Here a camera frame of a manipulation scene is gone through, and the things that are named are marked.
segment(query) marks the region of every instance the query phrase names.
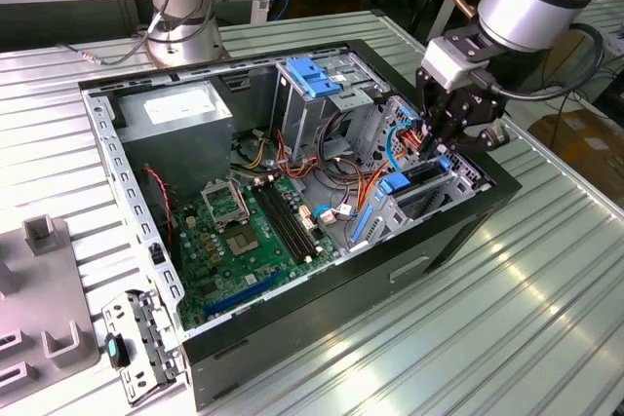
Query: ram slot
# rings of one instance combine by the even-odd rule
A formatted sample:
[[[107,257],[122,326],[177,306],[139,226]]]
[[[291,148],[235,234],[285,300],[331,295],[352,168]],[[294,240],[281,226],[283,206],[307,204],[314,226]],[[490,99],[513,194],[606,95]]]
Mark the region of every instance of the ram slot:
[[[291,253],[294,263],[300,265],[305,262],[306,257],[312,258],[317,255],[310,238],[273,187],[258,187],[254,189],[254,196],[273,229]]]

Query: side panel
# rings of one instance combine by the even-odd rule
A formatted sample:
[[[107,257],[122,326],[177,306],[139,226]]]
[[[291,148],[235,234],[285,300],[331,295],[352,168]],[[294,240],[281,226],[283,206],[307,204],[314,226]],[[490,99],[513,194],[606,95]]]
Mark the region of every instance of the side panel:
[[[247,335],[241,333],[239,341],[193,363],[191,369],[197,409],[200,410],[215,399],[227,395],[257,374],[335,331],[426,273],[439,268],[510,198],[511,195],[479,214],[463,218],[415,246],[404,248],[403,244],[409,240],[401,239],[402,237],[394,240],[394,243],[386,243],[393,245],[384,245],[388,258],[380,259],[380,264],[359,276],[351,277],[349,270],[353,264],[367,262],[368,259],[363,258],[367,257],[366,254],[334,267],[324,273],[322,278],[311,279],[309,283],[327,281],[329,276],[338,276],[345,283],[255,332]],[[287,304],[296,302],[297,295],[301,292],[294,289],[283,294],[284,297],[280,299]],[[269,305],[260,305],[254,313],[262,314],[259,309]],[[249,314],[247,311],[229,321],[228,325],[236,327],[236,322],[243,322]],[[205,333],[206,336],[196,337],[195,346],[184,346],[185,351],[196,355],[199,351],[197,346],[201,347],[201,342],[197,340],[204,340],[209,348],[214,344],[211,342],[219,334],[220,328],[221,326]]]

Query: red cable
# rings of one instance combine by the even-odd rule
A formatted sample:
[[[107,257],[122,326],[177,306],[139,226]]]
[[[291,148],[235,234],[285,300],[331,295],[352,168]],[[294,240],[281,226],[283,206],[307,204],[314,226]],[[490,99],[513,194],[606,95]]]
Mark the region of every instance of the red cable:
[[[158,185],[160,186],[160,190],[163,193],[163,198],[165,199],[165,211],[167,212],[167,231],[168,231],[167,239],[169,241],[169,248],[171,248],[172,231],[174,227],[172,225],[172,211],[169,207],[169,196],[167,195],[167,188],[165,187],[165,182],[163,182],[163,179],[161,179],[160,176],[154,170],[151,170],[150,168],[145,168],[145,170],[149,172],[151,176],[156,179],[156,182],[158,182]]]

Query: gray fixture block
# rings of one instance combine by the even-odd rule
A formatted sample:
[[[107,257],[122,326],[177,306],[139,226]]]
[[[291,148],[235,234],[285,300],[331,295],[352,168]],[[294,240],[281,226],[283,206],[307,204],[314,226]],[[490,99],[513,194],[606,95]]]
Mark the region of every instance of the gray fixture block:
[[[69,322],[70,334],[57,340],[47,331],[41,332],[46,358],[61,369],[89,355],[89,337],[85,336],[75,321]]]
[[[24,220],[21,229],[33,255],[52,252],[61,247],[59,233],[47,214]]]
[[[22,361],[11,367],[0,370],[0,396],[10,394],[37,379],[37,371]]]
[[[0,301],[18,290],[18,278],[0,257]]]
[[[0,413],[99,360],[66,223],[42,215],[0,234]],[[4,273],[9,272],[5,280]]]
[[[32,345],[32,340],[21,330],[0,335],[0,359],[15,355]]]

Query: motherboard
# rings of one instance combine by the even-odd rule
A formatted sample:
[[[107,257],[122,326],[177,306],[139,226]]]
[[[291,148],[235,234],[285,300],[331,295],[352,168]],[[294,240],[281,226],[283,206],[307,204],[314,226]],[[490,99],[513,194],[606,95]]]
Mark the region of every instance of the motherboard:
[[[172,213],[179,239],[177,271],[185,290],[178,306],[184,329],[339,256],[323,228],[310,226],[309,218],[301,215],[309,213],[309,207],[286,177],[260,187],[222,189],[209,197],[204,192]],[[223,215],[237,212],[240,205],[249,218],[232,218],[223,225]]]

